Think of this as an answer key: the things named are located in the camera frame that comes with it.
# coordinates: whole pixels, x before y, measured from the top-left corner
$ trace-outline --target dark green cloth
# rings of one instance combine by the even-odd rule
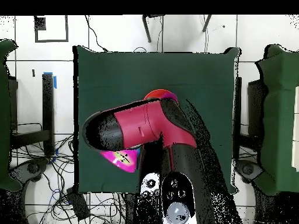
[[[265,172],[255,183],[266,195],[281,191],[299,193],[299,173],[291,166],[299,53],[270,45],[258,66],[269,93],[263,103],[265,137],[260,154]]]
[[[16,44],[10,40],[0,40],[0,188],[8,191],[18,191],[22,188],[20,182],[8,175],[9,151],[11,148],[11,105],[9,98],[8,69],[6,56],[16,49]]]
[[[232,107],[234,59],[239,49],[225,54],[91,52],[77,47],[79,84],[79,191],[137,191],[138,171],[126,173],[98,152],[82,137],[85,120],[103,111],[142,100],[155,89],[177,95],[184,111],[190,101],[207,126],[229,192],[232,158]]]

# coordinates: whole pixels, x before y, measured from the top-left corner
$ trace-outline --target grout line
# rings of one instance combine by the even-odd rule
[[[87,29],[88,29],[88,49],[89,49],[89,40],[90,40],[90,38],[89,38],[89,27],[87,26]]]
[[[72,135],[74,133],[54,133],[54,135]]]
[[[15,43],[16,43],[16,16],[15,16]],[[15,52],[15,78],[16,78],[16,49],[14,50]],[[19,165],[19,152],[18,149],[16,150],[16,165]]]
[[[238,62],[253,62],[253,63],[255,63],[256,61],[238,61]]]
[[[7,60],[8,62],[72,62],[73,60],[30,60],[30,59],[20,59],[20,60]]]
[[[236,47],[238,47],[238,15],[236,17]]]

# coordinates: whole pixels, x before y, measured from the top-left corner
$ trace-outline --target black cable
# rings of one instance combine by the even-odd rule
[[[52,190],[51,185],[50,185],[50,180],[49,180],[49,178],[48,178],[44,173],[43,173],[43,175],[44,175],[44,177],[46,177],[46,179],[47,179],[47,181],[48,181],[48,186],[49,186],[50,190],[52,191],[52,193],[54,193],[55,190]]]
[[[159,36],[158,36],[158,42],[157,42],[157,52],[158,52],[158,44],[159,44],[159,39],[160,39],[160,34],[161,34],[161,32],[162,32],[162,28],[161,28],[161,31],[159,32]]]
[[[142,48],[144,51],[147,52],[147,50],[146,50],[144,47],[137,47],[134,51],[136,51],[138,48]]]
[[[93,31],[93,33],[95,34],[95,36],[96,36],[96,44],[97,44],[101,49],[103,49],[105,52],[108,52],[107,49],[105,49],[104,47],[102,47],[101,45],[99,45],[99,43],[98,43],[98,37],[97,37],[97,35],[96,35],[96,32],[94,31],[94,29],[92,29],[92,28],[90,27],[90,25],[89,25],[89,21],[88,21],[88,18],[87,18],[86,15],[85,15],[85,19],[86,19],[88,28],[91,29],[91,30]]]

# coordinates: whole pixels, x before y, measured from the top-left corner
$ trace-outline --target power cord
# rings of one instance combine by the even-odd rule
[[[135,52],[138,48],[141,48],[141,49],[143,49],[144,51],[147,52],[147,50],[144,47],[137,47],[133,52]]]
[[[61,141],[57,141],[55,142],[55,150],[60,150],[65,144],[68,144],[71,152],[74,152],[73,149],[73,144],[74,144],[74,138],[73,135],[70,135],[68,137],[66,137],[65,139],[61,140]],[[25,147],[25,150],[23,150],[23,152],[20,152],[21,155],[23,155],[23,158],[26,159],[32,159],[32,158],[43,158],[44,156],[40,156],[40,155],[36,155],[34,154],[34,152],[42,152],[42,147],[35,145],[35,147],[38,150],[34,150],[34,151],[29,151],[27,147]],[[43,214],[43,216],[40,219],[39,224],[50,224],[51,222],[56,222],[56,221],[69,221],[70,224],[74,224],[72,222],[72,219],[77,218],[77,216],[72,213],[69,214],[69,211],[71,211],[70,208],[70,204],[68,203],[68,196],[70,194],[65,193],[65,179],[63,177],[63,172],[66,173],[73,173],[74,171],[68,171],[66,170],[66,166],[69,164],[74,164],[74,159],[72,156],[68,156],[66,154],[63,153],[59,153],[59,154],[55,154],[55,158],[56,160],[61,161],[61,164],[57,164],[54,160],[54,157],[49,159],[49,163],[52,165],[54,171],[57,173],[57,181],[58,181],[58,188],[53,190],[53,188],[51,187],[51,181],[48,178],[47,175],[43,174],[45,176],[45,178],[47,179],[48,182],[48,187],[52,192],[51,198],[49,200],[49,204],[48,204],[48,208],[45,212],[35,212],[35,213],[31,213],[30,215],[27,216],[27,218],[31,215],[35,215],[35,214]],[[125,197],[123,194],[117,194],[117,198],[115,198],[114,196],[112,196],[111,198],[108,198],[104,201],[101,201],[98,196],[96,195],[97,199],[99,200],[99,203],[97,204],[97,206],[94,207],[90,207],[90,210],[96,208],[96,207],[109,207],[109,213],[108,215],[95,215],[92,214],[92,218],[90,220],[90,223],[92,223],[92,221],[94,219],[100,219],[103,222],[100,224],[115,224],[113,223],[113,217],[115,217],[117,214],[119,215],[119,223],[121,224],[121,219],[126,220],[126,216],[123,213],[123,206],[121,205],[121,201],[120,201],[120,196],[125,200]],[[105,202],[108,200],[113,200],[113,202],[110,205],[105,205]],[[62,218],[61,215],[62,213],[65,213],[67,217]],[[47,215],[51,215],[51,217],[53,218],[53,220],[51,220],[50,222],[44,223]]]
[[[162,22],[161,22],[161,19],[162,19],[162,17],[160,17],[160,23],[161,23],[161,31],[159,32],[159,36],[158,36],[158,42],[157,42],[157,52],[158,52],[158,44],[159,44],[159,39],[160,39],[160,34],[162,33],[162,31],[163,31],[163,24],[162,24]]]
[[[95,36],[96,36],[96,44],[97,44],[101,49],[103,49],[105,52],[108,52],[108,50],[107,50],[106,48],[104,48],[104,47],[102,47],[101,45],[99,45],[99,43],[98,43],[98,36],[96,35],[96,32],[94,31],[94,29],[92,29],[92,28],[90,27],[90,25],[89,25],[89,21],[88,21],[88,18],[87,18],[86,15],[85,15],[85,19],[86,19],[88,28],[91,29],[91,30],[93,31],[93,33],[95,34]]]

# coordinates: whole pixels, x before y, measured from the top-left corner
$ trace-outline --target pink object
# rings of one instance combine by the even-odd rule
[[[196,148],[193,135],[166,118],[160,101],[118,111],[114,116],[123,133],[124,149],[157,141],[161,134],[163,148],[173,144],[187,144]]]
[[[178,98],[176,97],[176,95],[174,93],[171,93],[168,90],[165,90],[165,89],[153,90],[152,92],[148,93],[144,99],[147,99],[149,97],[157,97],[160,99],[171,98],[171,99],[174,99],[177,102],[177,104],[179,104]],[[153,114],[156,114],[156,115],[160,115],[159,117],[161,117],[161,110],[162,110],[161,106],[156,106],[156,107],[158,107],[159,111],[155,113],[155,109],[153,107],[151,107],[151,112],[152,112],[151,116],[155,116]],[[142,142],[140,142],[138,144],[141,144],[141,143],[144,144],[146,142],[151,142],[151,141],[155,141],[155,140],[159,139],[159,134],[161,133],[161,130],[160,130],[161,128],[158,128],[157,126],[161,123],[158,123],[159,120],[155,121],[155,126],[154,126],[155,134],[154,134],[152,131],[152,128],[149,124],[149,121],[148,121],[147,105],[140,106],[140,107],[134,107],[132,109],[125,110],[121,113],[116,113],[116,115],[115,115],[116,118],[117,118],[117,115],[119,116],[119,118],[122,119],[120,124],[121,124],[121,126],[124,126],[124,128],[126,129],[126,133],[131,133],[131,131],[132,132],[138,131],[141,139],[143,140]],[[164,119],[164,123],[166,123],[166,122],[170,123],[166,119],[165,116],[163,117],[163,119]],[[170,123],[170,125],[172,126],[172,128],[164,131],[164,139],[167,140],[165,143],[166,145],[164,145],[164,146],[173,144],[173,143],[171,143],[171,140],[172,140],[171,131],[176,131],[177,127],[173,126],[173,124],[171,124],[171,123]],[[179,135],[180,134],[188,135],[184,131],[179,131],[177,133],[179,133]],[[125,148],[133,147],[135,145],[130,145],[130,144],[136,143],[136,140],[131,140],[130,138],[128,139],[128,135],[124,135],[124,141],[125,141]],[[190,143],[192,144],[192,146],[196,146],[196,144],[194,142],[190,141]],[[125,150],[117,151],[117,152],[114,152],[114,151],[101,151],[100,152],[100,154],[103,155],[109,162],[111,162],[112,164],[116,165],[117,167],[119,167],[120,169],[122,169],[128,173],[134,173],[134,171],[136,170],[137,158],[138,158],[139,153],[140,153],[140,149],[137,149],[137,150],[136,149],[135,150],[126,150],[125,149]]]
[[[138,150],[101,151],[100,154],[128,173],[134,173],[137,168]]]

